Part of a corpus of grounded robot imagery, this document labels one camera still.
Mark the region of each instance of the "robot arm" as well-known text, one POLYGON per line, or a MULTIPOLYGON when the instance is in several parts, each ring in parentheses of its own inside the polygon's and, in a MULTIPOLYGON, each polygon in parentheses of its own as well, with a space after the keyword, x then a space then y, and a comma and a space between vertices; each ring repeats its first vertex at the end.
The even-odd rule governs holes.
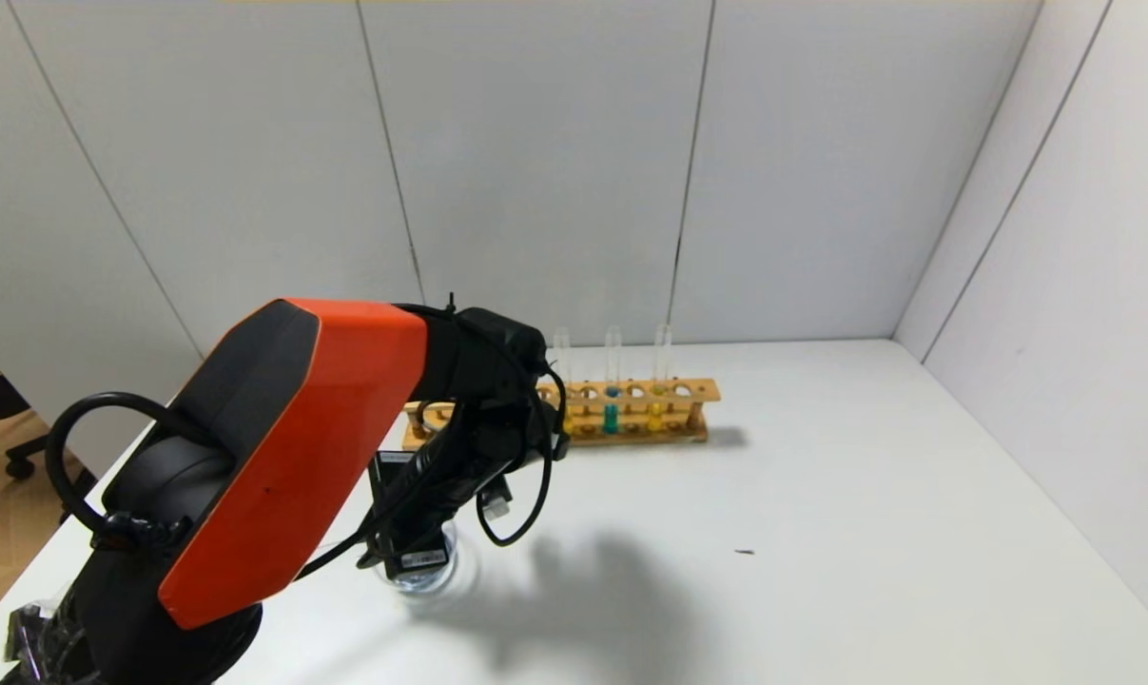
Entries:
POLYGON ((507 496, 504 474, 543 459, 525 526, 505 538, 486 526, 517 540, 568 445, 564 400, 535 392, 545 351, 538 330, 484 309, 278 299, 231 329, 169 407, 80 400, 53 425, 47 473, 95 551, 24 660, 62 683, 210 683, 255 637, 261 599, 360 543, 362 567, 410 573, 400 559, 441 540, 443 521, 478 495, 481 508, 507 496), (400 476, 372 473, 363 523, 304 565, 409 399, 456 408, 400 476), (70 427, 101 406, 157 421, 106 489, 106 515, 62 469, 70 427))

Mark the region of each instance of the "blue liquid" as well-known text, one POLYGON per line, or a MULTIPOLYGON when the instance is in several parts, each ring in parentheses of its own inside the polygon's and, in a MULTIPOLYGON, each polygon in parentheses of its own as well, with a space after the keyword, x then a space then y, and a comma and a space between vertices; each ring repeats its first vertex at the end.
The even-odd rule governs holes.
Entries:
POLYGON ((607 435, 620 433, 620 407, 616 404, 603 407, 603 431, 607 435))

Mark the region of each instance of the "black cable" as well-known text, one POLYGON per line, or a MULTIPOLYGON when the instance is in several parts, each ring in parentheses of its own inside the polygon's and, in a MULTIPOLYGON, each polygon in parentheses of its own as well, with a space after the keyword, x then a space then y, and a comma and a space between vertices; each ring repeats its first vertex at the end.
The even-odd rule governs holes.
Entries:
MULTIPOLYGON (((564 426, 565 422, 565 382, 561 382, 561 376, 557 376, 552 373, 551 367, 546 367, 549 376, 552 376, 552 382, 556 382, 557 390, 560 392, 560 407, 557 408, 557 426, 564 426)), ((478 504, 476 507, 476 521, 481 524, 481 530, 486 532, 486 536, 498 547, 509 547, 513 545, 521 537, 523 537, 530 527, 535 524, 535 520, 538 520, 541 509, 544 508, 544 501, 548 499, 548 485, 552 481, 552 426, 548 427, 548 434, 544 435, 544 445, 546 445, 546 451, 543 452, 544 456, 544 472, 540 476, 540 492, 535 495, 535 504, 530 507, 530 513, 527 515, 527 520, 522 521, 522 526, 519 527, 515 532, 509 535, 509 537, 497 537, 494 529, 490 527, 490 522, 486 520, 486 508, 478 504)))
MULTIPOLYGON (((443 309, 419 306, 418 304, 396 304, 396 306, 400 309, 404 309, 404 311, 408 312, 425 313, 429 316, 447 316, 451 318, 452 321, 456 321, 457 326, 463 326, 463 328, 465 328, 466 330, 470 330, 471 333, 476 334, 478 337, 486 340, 486 342, 489 343, 490 347, 492 347, 507 361, 510 367, 512 367, 513 373, 515 373, 515 376, 519 379, 519 384, 522 387, 527 386, 527 381, 529 380, 529 377, 527 377, 527 372, 525 368, 522 368, 522 365, 519 364, 517 357, 510 353, 510 351, 507 350, 507 348, 505 348, 504 343, 501 342, 501 340, 492 337, 490 334, 488 334, 487 330, 483 330, 479 326, 470 324, 470 321, 467 320, 460 320, 459 317, 456 317, 452 313, 443 311, 443 309)), ((552 368, 549 368, 548 364, 544 365, 544 371, 546 371, 548 374, 552 376, 552 380, 556 382, 557 388, 560 391, 561 406, 558 410, 558 420, 565 421, 565 384, 564 382, 561 382, 560 376, 557 376, 556 373, 552 373, 552 368)), ((537 390, 535 390, 535 387, 529 388, 529 392, 527 392, 527 398, 530 400, 532 408, 535 410, 535 415, 538 415, 540 420, 543 420, 544 417, 543 399, 540 399, 540 394, 537 390)), ((481 508, 479 505, 476 507, 476 517, 481 524, 481 530, 483 530, 483 532, 486 532, 486 536, 490 539, 490 542, 498 547, 507 547, 510 545, 513 545, 513 543, 520 540, 520 538, 523 537, 530 530, 530 527, 535 524, 535 520, 538 520, 540 517, 541 509, 544 508, 544 501, 546 501, 548 499, 548 485, 549 482, 551 482, 552 480, 552 435, 556 434, 554 426, 544 426, 544 429, 546 429, 546 435, 544 435, 543 443, 541 443, 542 447, 541 454, 543 456, 544 459, 544 472, 540 480, 540 492, 535 496, 535 506, 532 506, 530 513, 529 515, 527 515, 527 520, 522 521, 522 526, 520 526, 519 529, 515 530, 515 532, 510 534, 509 537, 498 537, 498 535, 494 532, 494 529, 491 529, 490 526, 488 526, 488 521, 486 521, 486 511, 481 508)))
POLYGON ((372 535, 378 532, 382 526, 391 520, 391 517, 398 515, 405 504, 412 503, 413 499, 421 493, 421 489, 427 484, 427 482, 429 482, 430 474, 434 474, 436 470, 435 464, 430 464, 429 468, 421 472, 421 476, 417 478, 417 482, 414 482, 404 495, 401 495, 400 499, 396 499, 395 503, 388 504, 386 509, 383 509, 379 515, 373 515, 373 509, 366 512, 366 515, 362 520, 362 523, 358 524, 355 532, 349 534, 349 537, 344 538, 344 540, 336 543, 332 550, 326 551, 324 554, 316 556, 316 559, 310 560, 307 565, 304 565, 303 569, 298 571, 298 576, 295 576, 295 581, 302 581, 304 577, 311 576, 311 574, 316 571, 320 571, 321 568, 325 568, 325 566, 333 562, 333 560, 338 559, 338 556, 346 554, 352 548, 352 546, 357 545, 357 543, 362 543, 363 540, 366 540, 366 538, 372 537, 372 535))
POLYGON ((95 395, 87 395, 86 398, 79 399, 78 403, 71 404, 53 422, 53 428, 48 429, 48 435, 45 437, 45 473, 48 474, 48 481, 53 484, 53 490, 57 491, 57 496, 62 499, 62 506, 65 507, 65 511, 73 517, 77 517, 79 523, 86 526, 92 532, 101 532, 106 524, 106 517, 92 508, 92 505, 83 498, 83 495, 75 490, 75 485, 70 482, 68 474, 65 474, 64 450, 65 438, 68 438, 70 429, 75 428, 75 423, 78 423, 86 413, 101 407, 134 410, 140 415, 153 418, 164 429, 180 435, 186 439, 200 443, 200 445, 217 445, 216 439, 210 437, 199 426, 192 425, 185 417, 178 415, 178 413, 164 407, 163 404, 156 403, 156 400, 144 398, 141 395, 134 395, 133 392, 96 392, 95 395))
MULTIPOLYGON (((410 543, 408 546, 404 547, 404 550, 397 550, 395 552, 386 552, 379 550, 379 544, 374 540, 373 537, 366 540, 366 547, 369 547, 370 555, 373 555, 380 562, 386 562, 386 560, 391 560, 391 559, 398 559, 398 556, 403 556, 404 554, 411 554, 412 552, 421 550, 421 547, 424 547, 427 543, 429 543, 429 538, 433 537, 435 532, 440 532, 442 530, 443 523, 447 523, 447 521, 440 521, 440 523, 430 526, 429 529, 426 530, 426 532, 418 535, 417 540, 410 543)), ((358 567, 358 568, 370 568, 372 566, 374 565, 370 565, 366 567, 358 567)))
MULTIPOLYGON (((439 430, 435 429, 434 426, 430 426, 429 423, 426 423, 426 421, 425 421, 425 411, 428 410, 432 404, 452 404, 452 403, 448 403, 447 399, 425 399, 425 400, 420 400, 420 403, 418 403, 418 408, 413 410, 413 413, 417 413, 418 417, 421 417, 421 427, 422 428, 425 428, 426 430, 429 430, 429 433, 439 433, 439 430)), ((442 410, 437 410, 437 411, 439 411, 439 418, 443 418, 442 410)))
MULTIPOLYGON (((527 387, 527 381, 529 381, 529 377, 527 377, 527 372, 525 368, 522 368, 522 365, 519 364, 517 357, 513 356, 512 352, 507 350, 507 348, 505 348, 504 343, 501 342, 501 340, 492 337, 490 334, 488 334, 486 329, 482 329, 481 326, 475 326, 471 324, 471 321, 457 317, 455 311, 452 311, 451 309, 435 309, 425 306, 425 304, 393 304, 391 306, 400 309, 401 311, 413 313, 417 316, 434 317, 439 318, 439 320, 450 320, 455 326, 459 326, 459 328, 464 328, 465 330, 473 333, 474 335, 476 335, 476 337, 486 340, 488 345, 494 348, 502 356, 502 359, 505 359, 505 363, 507 363, 507 365, 512 367, 513 373, 515 373, 515 376, 518 377, 520 387, 527 387)), ((558 420, 564 421, 565 386, 561 383, 561 379, 557 376, 556 373, 552 373, 552 368, 546 367, 546 372, 549 373, 550 376, 552 376, 552 379, 554 379, 554 382, 557 383, 557 387, 560 390, 561 403, 560 403, 560 408, 558 410, 558 420)), ((544 415, 542 407, 543 400, 540 399, 540 394, 535 390, 535 387, 529 388, 529 392, 527 392, 527 398, 530 402, 532 408, 535 410, 535 414, 538 415, 541 420, 543 420, 544 415)), ((525 536, 527 530, 530 529, 532 524, 535 524, 535 520, 540 517, 540 511, 544 506, 544 499, 548 498, 548 484, 552 478, 552 434, 554 434, 554 430, 552 430, 552 426, 546 426, 546 436, 544 437, 543 443, 541 445, 542 447, 541 454, 543 456, 544 459, 544 473, 541 478, 540 493, 537 495, 537 498, 535 498, 535 507, 532 507, 530 515, 527 516, 527 521, 525 521, 525 523, 521 527, 519 527, 519 529, 514 534, 505 538, 497 537, 496 534, 492 532, 490 528, 488 528, 488 521, 486 521, 486 515, 483 515, 483 512, 478 506, 478 517, 481 521, 481 528, 486 530, 487 537, 489 537, 495 545, 498 545, 501 547, 513 545, 513 543, 517 543, 519 538, 525 536)), ((318 555, 316 556, 316 559, 311 560, 311 562, 304 565, 303 569, 298 571, 298 576, 295 576, 295 581, 302 581, 304 577, 311 576, 311 574, 318 571, 321 568, 325 568, 325 566, 333 562, 333 560, 338 559, 338 556, 346 554, 349 550, 352 548, 352 546, 357 545, 357 543, 362 543, 366 540, 366 538, 372 537, 374 532, 378 532, 378 530, 382 528, 382 526, 385 526, 391 519, 391 516, 395 516, 396 513, 400 513, 400 509, 403 508, 405 504, 412 501, 412 499, 416 498, 418 493, 420 493, 421 486, 425 484, 427 474, 437 470, 434 467, 435 465, 430 465, 429 468, 427 468, 426 472, 421 474, 421 477, 418 478, 416 484, 413 484, 413 486, 409 489, 408 493, 401 496, 400 501, 391 503, 391 506, 388 506, 386 511, 381 512, 379 515, 372 516, 373 511, 366 512, 366 516, 363 519, 362 523, 358 526, 355 532, 349 535, 349 537, 343 538, 343 540, 336 543, 332 550, 326 551, 324 554, 318 555)))

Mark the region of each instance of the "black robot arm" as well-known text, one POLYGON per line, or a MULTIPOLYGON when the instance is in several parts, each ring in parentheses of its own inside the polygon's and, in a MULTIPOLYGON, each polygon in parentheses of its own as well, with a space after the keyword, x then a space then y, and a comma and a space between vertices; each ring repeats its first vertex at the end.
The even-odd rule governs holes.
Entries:
MULTIPOLYGON (((366 543, 360 568, 386 562, 387 576, 429 571, 434 565, 402 562, 405 554, 441 550, 441 527, 471 499, 496 545, 515 543, 530 529, 543 507, 552 462, 564 459, 568 435, 561 429, 565 389, 548 367, 543 334, 487 309, 433 309, 396 304, 426 321, 426 368, 412 400, 455 403, 451 419, 403 468, 388 477, 379 460, 370 477, 374 506, 358 529, 333 550, 309 562, 309 576, 358 543, 366 543), (540 399, 535 383, 552 374, 560 389, 560 408, 540 399), (510 499, 505 474, 543 460, 535 507, 519 529, 498 537, 488 527, 486 506, 510 499)), ((444 563, 440 556, 439 563, 444 563)))

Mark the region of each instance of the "test tube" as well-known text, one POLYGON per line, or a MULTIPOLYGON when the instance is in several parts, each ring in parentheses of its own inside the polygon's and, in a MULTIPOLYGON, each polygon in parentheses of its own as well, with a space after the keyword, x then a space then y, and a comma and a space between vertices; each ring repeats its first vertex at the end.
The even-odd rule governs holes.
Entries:
MULTIPOLYGON (((620 326, 607 327, 607 340, 604 342, 604 351, 607 352, 607 373, 605 373, 605 392, 610 398, 620 395, 620 366, 621 357, 625 353, 625 337, 620 334, 620 326)), ((612 435, 620 430, 620 407, 616 404, 607 404, 603 407, 603 431, 612 435)))
MULTIPOLYGON (((557 372, 557 376, 561 376, 561 381, 565 381, 566 387, 568 387, 571 382, 574 382, 574 360, 571 359, 569 355, 569 329, 565 326, 557 328, 557 333, 552 334, 552 352, 557 356, 557 363, 552 365, 552 369, 557 372)), ((568 435, 574 434, 574 412, 568 406, 565 407, 565 423, 561 425, 561 428, 568 435)))
POLYGON ((653 334, 653 394, 662 395, 670 381, 670 325, 660 325, 653 334))
MULTIPOLYGON (((665 395, 670 381, 670 325, 659 325, 653 334, 653 381, 651 391, 665 395)), ((665 404, 653 403, 649 406, 646 429, 657 433, 662 429, 662 412, 665 404)))
POLYGON ((552 365, 557 376, 561 376, 561 381, 572 382, 574 379, 569 375, 572 371, 569 368, 569 329, 565 326, 560 326, 557 328, 557 333, 552 333, 552 353, 557 356, 557 363, 552 365))

